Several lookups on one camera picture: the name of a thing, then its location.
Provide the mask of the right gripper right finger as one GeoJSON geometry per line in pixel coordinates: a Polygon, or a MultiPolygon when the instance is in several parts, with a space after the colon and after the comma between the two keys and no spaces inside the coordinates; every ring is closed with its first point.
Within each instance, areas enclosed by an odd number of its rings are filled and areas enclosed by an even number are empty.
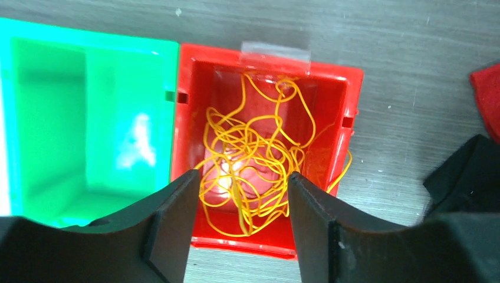
{"type": "Polygon", "coordinates": [[[288,200],[302,282],[499,281],[497,213],[448,213],[398,225],[297,172],[288,200]]]}

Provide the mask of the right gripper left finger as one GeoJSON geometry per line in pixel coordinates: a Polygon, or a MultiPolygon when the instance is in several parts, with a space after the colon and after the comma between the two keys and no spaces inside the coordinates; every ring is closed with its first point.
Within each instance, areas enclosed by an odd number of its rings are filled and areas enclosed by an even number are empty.
{"type": "Polygon", "coordinates": [[[2,282],[183,282],[200,176],[189,170],[158,192],[86,226],[1,218],[2,282]]]}

